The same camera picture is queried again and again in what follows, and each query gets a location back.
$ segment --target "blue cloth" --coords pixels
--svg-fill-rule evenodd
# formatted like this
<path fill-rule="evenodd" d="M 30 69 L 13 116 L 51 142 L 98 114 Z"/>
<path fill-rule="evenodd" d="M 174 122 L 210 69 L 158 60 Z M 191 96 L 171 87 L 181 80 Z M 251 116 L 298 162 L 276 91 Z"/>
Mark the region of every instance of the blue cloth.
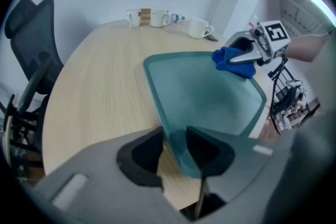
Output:
<path fill-rule="evenodd" d="M 256 74 L 253 63 L 245 63 L 242 65 L 230 65 L 228 63 L 231 58 L 242 54 L 244 54 L 244 52 L 240 49 L 222 47 L 220 50 L 214 51 L 212 59 L 217 64 L 216 68 L 218 70 L 226 70 L 241 77 L 251 79 Z"/>

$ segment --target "coffee cup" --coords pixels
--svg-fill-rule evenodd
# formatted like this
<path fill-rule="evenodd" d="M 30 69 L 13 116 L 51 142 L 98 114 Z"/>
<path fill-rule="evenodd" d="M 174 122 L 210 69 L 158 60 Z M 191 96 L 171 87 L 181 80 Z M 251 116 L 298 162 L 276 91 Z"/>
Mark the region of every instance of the coffee cup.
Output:
<path fill-rule="evenodd" d="M 209 25 L 208 22 L 202 19 L 195 18 L 195 17 L 191 18 L 189 30 L 188 30 L 189 36 L 193 38 L 201 39 L 201 38 L 204 38 L 210 35 L 213 31 L 214 31 L 214 28 L 211 25 Z"/>
<path fill-rule="evenodd" d="M 130 27 L 139 27 L 141 20 L 141 9 L 128 9 L 126 14 L 126 21 Z"/>
<path fill-rule="evenodd" d="M 172 15 L 166 9 L 151 9 L 151 26 L 164 27 L 172 22 Z"/>

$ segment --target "chair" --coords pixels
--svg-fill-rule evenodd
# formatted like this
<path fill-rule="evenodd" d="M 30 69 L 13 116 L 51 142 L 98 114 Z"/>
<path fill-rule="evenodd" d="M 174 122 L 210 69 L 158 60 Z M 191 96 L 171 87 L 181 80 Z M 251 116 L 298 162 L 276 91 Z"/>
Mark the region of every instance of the chair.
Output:
<path fill-rule="evenodd" d="M 54 37 L 54 0 L 36 5 L 32 0 L 20 0 L 5 24 L 5 35 L 29 83 L 17 107 L 24 115 L 35 92 L 44 97 L 36 126 L 36 147 L 42 151 L 43 121 L 49 94 L 63 68 Z"/>

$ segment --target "light wood tabletop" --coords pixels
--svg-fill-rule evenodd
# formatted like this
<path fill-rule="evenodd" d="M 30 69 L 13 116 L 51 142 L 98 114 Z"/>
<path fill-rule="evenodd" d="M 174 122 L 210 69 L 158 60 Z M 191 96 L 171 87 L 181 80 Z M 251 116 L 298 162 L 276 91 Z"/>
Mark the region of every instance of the light wood tabletop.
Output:
<path fill-rule="evenodd" d="M 143 20 L 130 28 L 125 20 L 103 24 L 77 47 L 51 93 L 44 120 L 43 159 L 51 173 L 83 148 L 132 132 L 160 126 L 143 60 L 154 54 L 214 51 L 225 45 L 188 36 L 189 22 L 153 28 Z M 251 132 L 258 137 L 267 117 L 272 81 L 256 66 L 256 81 L 267 96 L 264 111 Z M 181 174 L 167 145 L 158 175 L 164 195 L 182 209 L 198 200 L 201 182 Z"/>

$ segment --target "ceiling light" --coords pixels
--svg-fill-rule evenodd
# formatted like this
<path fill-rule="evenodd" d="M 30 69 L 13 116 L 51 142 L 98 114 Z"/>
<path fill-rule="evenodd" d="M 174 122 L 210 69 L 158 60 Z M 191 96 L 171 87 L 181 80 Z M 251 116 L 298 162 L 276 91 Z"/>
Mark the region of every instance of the ceiling light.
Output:
<path fill-rule="evenodd" d="M 317 5 L 320 10 L 331 20 L 334 27 L 336 27 L 336 16 L 330 7 L 323 0 L 311 0 L 315 5 Z"/>

